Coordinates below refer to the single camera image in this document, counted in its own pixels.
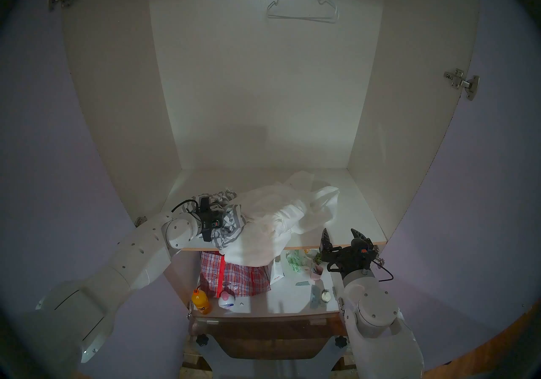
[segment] black knob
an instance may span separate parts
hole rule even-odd
[[[344,348],[345,346],[347,346],[347,338],[346,337],[336,337],[334,339],[334,343],[336,344],[336,346],[338,348]]]
[[[204,345],[208,344],[208,337],[205,334],[200,334],[197,336],[195,342],[199,345],[199,347],[203,347]]]

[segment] black cable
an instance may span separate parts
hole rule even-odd
[[[379,268],[383,268],[387,273],[389,273],[391,275],[391,278],[386,278],[384,280],[378,280],[379,282],[388,282],[389,280],[394,279],[393,274],[389,270],[387,270],[385,267],[383,267],[380,263],[376,263],[376,261],[372,261],[372,262],[377,264],[379,266]]]
[[[196,212],[188,212],[190,213],[198,222],[201,222],[201,218],[197,215]]]
[[[178,207],[182,206],[183,204],[189,203],[189,202],[194,202],[195,203],[195,211],[199,212],[199,203],[197,203],[195,200],[190,198],[188,200],[184,200],[182,203],[179,203],[175,207],[173,207],[173,210],[171,211],[171,213],[173,213],[175,210],[177,210]]]

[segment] small round container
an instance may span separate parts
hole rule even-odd
[[[325,303],[329,303],[332,297],[333,295],[331,295],[331,292],[329,292],[327,289],[324,289],[323,292],[321,292],[321,300]]]
[[[231,307],[235,304],[235,296],[228,294],[228,292],[223,291],[220,294],[220,298],[218,299],[218,306],[223,309],[231,309]]]

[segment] white paper bag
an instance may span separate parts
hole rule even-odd
[[[283,277],[282,262],[280,256],[270,263],[270,283],[273,284]]]

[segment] white bottle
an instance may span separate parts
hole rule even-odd
[[[228,292],[223,291],[220,294],[218,299],[218,306],[223,309],[231,309],[235,304],[235,296],[228,294]]]

